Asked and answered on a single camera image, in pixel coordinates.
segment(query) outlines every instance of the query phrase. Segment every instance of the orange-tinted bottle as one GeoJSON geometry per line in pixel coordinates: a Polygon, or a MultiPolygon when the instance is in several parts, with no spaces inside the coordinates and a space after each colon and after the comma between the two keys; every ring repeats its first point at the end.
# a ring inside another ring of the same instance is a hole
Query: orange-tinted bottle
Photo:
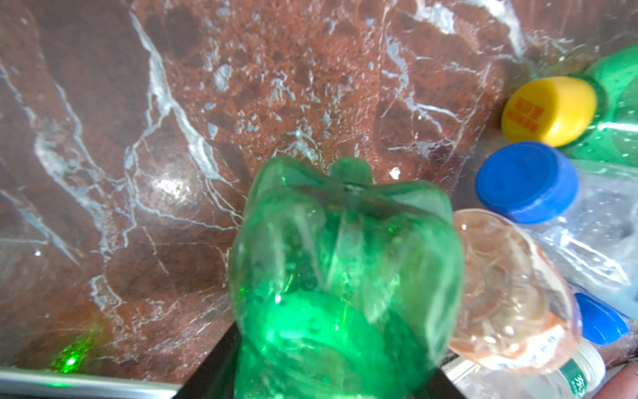
{"type": "Polygon", "coordinates": [[[549,373],[581,338],[567,283],[512,222],[483,209],[454,213],[465,255],[463,303],[450,348],[493,370],[549,373]]]}

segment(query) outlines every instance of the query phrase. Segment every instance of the bottle cap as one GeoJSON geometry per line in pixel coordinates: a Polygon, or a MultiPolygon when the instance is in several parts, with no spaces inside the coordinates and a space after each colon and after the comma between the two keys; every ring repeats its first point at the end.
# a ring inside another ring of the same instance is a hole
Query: bottle cap
{"type": "Polygon", "coordinates": [[[516,223],[543,223],[562,214],[576,198],[575,167],[558,150],[539,142],[511,144],[478,171],[476,191],[492,212],[516,223]]]}
{"type": "Polygon", "coordinates": [[[533,140],[564,146],[585,132],[596,106],[596,92],[585,80],[566,76],[538,79],[510,98],[501,128],[512,142],[533,140]]]}
{"type": "Polygon", "coordinates": [[[609,345],[629,334],[627,321],[615,310],[580,292],[575,295],[582,314],[582,337],[609,345]]]}
{"type": "Polygon", "coordinates": [[[586,340],[581,340],[572,360],[581,369],[587,380],[587,392],[596,389],[605,378],[605,361],[596,348],[586,340]]]}

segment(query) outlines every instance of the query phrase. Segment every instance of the red marble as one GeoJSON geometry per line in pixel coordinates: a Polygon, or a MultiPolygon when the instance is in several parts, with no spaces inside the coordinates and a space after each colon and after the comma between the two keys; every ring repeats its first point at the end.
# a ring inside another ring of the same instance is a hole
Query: red marble
{"type": "Polygon", "coordinates": [[[451,192],[504,100],[635,42],[607,0],[1,0],[0,364],[182,382],[232,323],[228,249],[288,154],[451,192]]]}

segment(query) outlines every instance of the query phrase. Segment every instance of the plastic bottle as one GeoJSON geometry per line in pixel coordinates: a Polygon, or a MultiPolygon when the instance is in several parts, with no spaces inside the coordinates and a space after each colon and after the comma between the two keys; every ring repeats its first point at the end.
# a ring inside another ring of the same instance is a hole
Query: plastic bottle
{"type": "Polygon", "coordinates": [[[454,212],[465,254],[461,313],[450,348],[492,370],[549,373],[578,346],[567,283],[529,235],[483,209],[454,212]]]}
{"type": "MultiPolygon", "coordinates": [[[[459,374],[471,363],[463,361],[448,375],[459,374]]],[[[580,399],[598,387],[605,376],[605,363],[596,349],[583,340],[574,356],[558,371],[545,375],[515,375],[474,368],[464,372],[455,385],[471,399],[580,399]]]]}
{"type": "Polygon", "coordinates": [[[638,172],[570,162],[522,142],[493,154],[477,174],[486,208],[519,223],[572,283],[638,319],[638,172]]]}
{"type": "Polygon", "coordinates": [[[638,167],[638,44],[583,74],[534,80],[507,102],[503,134],[560,147],[569,158],[638,167]]]}
{"type": "Polygon", "coordinates": [[[242,332],[236,398],[403,398],[436,369],[460,305],[449,198],[290,158],[257,175],[228,268],[242,332]]]}

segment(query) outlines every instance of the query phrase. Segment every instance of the yellow bottle cap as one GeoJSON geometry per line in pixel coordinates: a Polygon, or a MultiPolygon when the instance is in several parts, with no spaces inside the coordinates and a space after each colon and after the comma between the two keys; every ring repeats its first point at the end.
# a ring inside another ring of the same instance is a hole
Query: yellow bottle cap
{"type": "Polygon", "coordinates": [[[560,147],[577,139],[596,112],[596,93],[584,80],[550,77],[518,89],[505,105],[503,134],[512,142],[560,147]]]}

